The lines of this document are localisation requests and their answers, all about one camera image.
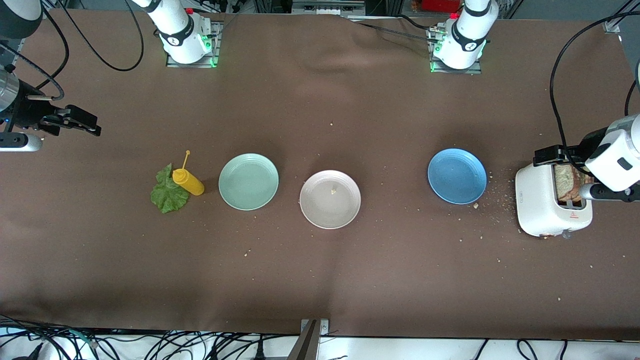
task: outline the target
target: light green plate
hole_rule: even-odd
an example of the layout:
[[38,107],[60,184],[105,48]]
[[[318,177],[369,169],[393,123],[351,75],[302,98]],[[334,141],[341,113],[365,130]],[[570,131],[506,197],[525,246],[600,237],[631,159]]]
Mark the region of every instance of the light green plate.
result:
[[278,170],[262,155],[238,155],[222,169],[218,188],[222,199],[232,208],[259,209],[278,190]]

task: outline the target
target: blue plate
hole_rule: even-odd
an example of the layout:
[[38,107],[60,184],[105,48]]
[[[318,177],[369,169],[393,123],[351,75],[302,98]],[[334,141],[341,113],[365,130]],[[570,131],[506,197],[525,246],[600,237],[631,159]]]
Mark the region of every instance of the blue plate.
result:
[[462,149],[445,149],[433,156],[427,178],[433,191],[452,204],[470,204],[486,189],[484,166]]

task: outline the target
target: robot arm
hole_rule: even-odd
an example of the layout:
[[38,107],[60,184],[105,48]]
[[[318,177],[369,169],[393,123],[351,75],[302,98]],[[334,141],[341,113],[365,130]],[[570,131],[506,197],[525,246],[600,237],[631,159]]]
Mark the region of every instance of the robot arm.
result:
[[[39,0],[0,0],[0,38],[25,38],[32,35],[42,21]],[[42,130],[57,136],[62,127],[81,129],[100,136],[98,118],[74,105],[53,106],[44,93],[21,81],[13,65],[0,67],[0,151],[28,152],[42,147],[39,136],[12,132],[14,127]]]
[[164,50],[178,63],[200,60],[211,49],[202,37],[211,33],[211,20],[187,14],[180,0],[133,0],[147,12],[160,31]]
[[567,149],[560,145],[536,151],[534,166],[566,164],[571,156],[585,166],[599,183],[580,189],[584,199],[640,200],[640,114],[619,119],[609,127],[593,131],[579,145]]
[[498,18],[495,0],[466,0],[462,14],[445,23],[447,36],[433,54],[448,67],[467,69],[482,55],[486,35]]

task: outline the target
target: bottle nozzle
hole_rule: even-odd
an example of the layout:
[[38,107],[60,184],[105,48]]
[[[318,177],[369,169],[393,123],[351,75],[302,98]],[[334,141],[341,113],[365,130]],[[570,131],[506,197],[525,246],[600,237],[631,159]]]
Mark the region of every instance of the bottle nozzle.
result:
[[187,165],[187,158],[189,157],[190,154],[191,154],[191,151],[187,150],[187,155],[184,157],[184,162],[182,163],[183,170],[184,170],[184,167]]

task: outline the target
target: white plate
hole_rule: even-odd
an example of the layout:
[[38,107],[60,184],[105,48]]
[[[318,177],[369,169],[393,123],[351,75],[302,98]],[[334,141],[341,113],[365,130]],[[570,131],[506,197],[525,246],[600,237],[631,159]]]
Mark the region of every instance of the white plate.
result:
[[349,224],[360,210],[360,189],[347,174],[320,171],[300,191],[300,208],[311,224],[338,229]]

